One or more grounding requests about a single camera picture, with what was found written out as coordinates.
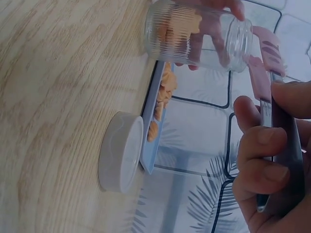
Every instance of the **jar lid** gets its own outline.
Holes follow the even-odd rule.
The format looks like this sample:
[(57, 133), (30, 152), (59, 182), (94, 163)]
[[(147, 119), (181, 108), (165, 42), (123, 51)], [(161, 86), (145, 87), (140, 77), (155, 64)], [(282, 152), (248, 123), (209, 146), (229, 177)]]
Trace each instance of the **jar lid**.
[(98, 163), (98, 177), (103, 189), (126, 193), (138, 166), (143, 135), (140, 116), (118, 112), (104, 134)]

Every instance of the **plastic tray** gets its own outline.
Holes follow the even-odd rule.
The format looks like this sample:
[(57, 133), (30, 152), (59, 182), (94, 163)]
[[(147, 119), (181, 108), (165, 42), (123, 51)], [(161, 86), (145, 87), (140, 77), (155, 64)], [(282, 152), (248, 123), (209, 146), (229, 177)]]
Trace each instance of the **plastic tray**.
[[(151, 174), (154, 165), (155, 165), (155, 160), (156, 160), (156, 153), (157, 153), (157, 148), (159, 146), (159, 141), (160, 141), (160, 135), (162, 132), (162, 127), (163, 127), (163, 121), (165, 117), (166, 110), (163, 110), (162, 114), (162, 121), (158, 122), (154, 118), (154, 109), (156, 106), (156, 98), (157, 94), (160, 88), (160, 83), (161, 83), (161, 78), (164, 70), (165, 62), (157, 62), (155, 65), (155, 70), (152, 76), (151, 84), (149, 87), (149, 92), (147, 94), (145, 106), (142, 111), (142, 119), (144, 121), (144, 131), (143, 131), (143, 141), (142, 141), (142, 147), (141, 147), (141, 154), (140, 154), (140, 163), (142, 164), (143, 168)], [(150, 126), (150, 122), (154, 120), (158, 126), (159, 126), (159, 132), (157, 138), (152, 142), (147, 141), (147, 135), (148, 135), (148, 130)]]

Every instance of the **glass jar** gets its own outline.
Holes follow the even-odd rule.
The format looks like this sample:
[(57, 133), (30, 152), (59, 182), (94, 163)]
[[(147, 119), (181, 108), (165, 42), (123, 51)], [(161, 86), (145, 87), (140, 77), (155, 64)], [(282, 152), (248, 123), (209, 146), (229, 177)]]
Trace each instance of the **glass jar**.
[(144, 41), (156, 60), (242, 72), (253, 34), (249, 20), (228, 11), (159, 0), (147, 13)]

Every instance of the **wooden table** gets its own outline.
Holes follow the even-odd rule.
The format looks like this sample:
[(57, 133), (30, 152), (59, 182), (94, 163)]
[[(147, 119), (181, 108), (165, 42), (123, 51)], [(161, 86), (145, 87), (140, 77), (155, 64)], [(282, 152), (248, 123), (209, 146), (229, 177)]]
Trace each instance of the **wooden table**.
[(148, 0), (0, 0), (0, 232), (119, 233), (130, 194), (100, 189), (117, 111), (139, 115), (155, 62)]

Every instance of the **black tile grout line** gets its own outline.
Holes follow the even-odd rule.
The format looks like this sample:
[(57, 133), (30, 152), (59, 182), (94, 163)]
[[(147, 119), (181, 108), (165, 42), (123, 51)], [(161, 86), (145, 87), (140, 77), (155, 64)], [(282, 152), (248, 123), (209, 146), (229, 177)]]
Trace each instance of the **black tile grout line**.
[(289, 79), (292, 79), (293, 81), (296, 81), (296, 82), (302, 82), (301, 80), (295, 79), (295, 78), (293, 78), (293, 77), (291, 77), (291, 76), (289, 76), (289, 75), (286, 75), (285, 77), (286, 77), (286, 78), (289, 78)]
[(230, 159), (230, 143), (231, 143), (231, 130), (232, 130), (232, 119), (235, 116), (234, 113), (231, 113), (229, 116), (229, 123), (228, 123), (228, 138), (227, 138), (227, 152), (225, 155), (225, 169), (224, 169), (224, 173), (225, 176), (229, 179), (229, 180), (234, 180), (234, 177), (231, 176), (228, 172), (228, 164), (229, 164), (229, 159)]
[(183, 97), (178, 97), (178, 96), (172, 96), (172, 99), (176, 99), (176, 100), (182, 100), (185, 102), (191, 102), (191, 103), (199, 103), (199, 104), (203, 104), (203, 105), (208, 105), (208, 106), (212, 106), (212, 107), (216, 107), (216, 108), (220, 108), (220, 109), (227, 109), (230, 105), (230, 87), (231, 87), (231, 71), (229, 71), (228, 74), (228, 85), (227, 85), (227, 103), (226, 105), (217, 105), (214, 103), (210, 103), (210, 102), (205, 102), (205, 101), (201, 101), (201, 100), (193, 100), (193, 99), (188, 99), (188, 98), (183, 98)]
[(217, 178), (218, 177), (218, 176), (207, 175), (206, 173), (202, 173), (202, 172), (190, 171), (190, 170), (175, 168), (175, 167), (171, 167), (171, 166), (163, 166), (163, 165), (155, 164), (155, 167), (163, 169), (163, 170), (175, 171), (175, 172), (180, 172), (180, 173), (190, 174), (190, 175), (198, 175), (198, 176), (209, 177), (209, 178)]
[(214, 223), (213, 223), (213, 228), (212, 228), (211, 233), (215, 233), (216, 226), (217, 226), (217, 222), (218, 222), (218, 218), (219, 218), (219, 214), (220, 214), (220, 209), (221, 209), (221, 206), (222, 206), (223, 192), (224, 192), (225, 187), (226, 187), (228, 184), (230, 184), (230, 183), (233, 183), (233, 180), (225, 181), (225, 182), (223, 183), (221, 189), (220, 189), (219, 199), (218, 199), (218, 205), (217, 205), (217, 211), (216, 211), (216, 216), (215, 216), (215, 220), (214, 220)]

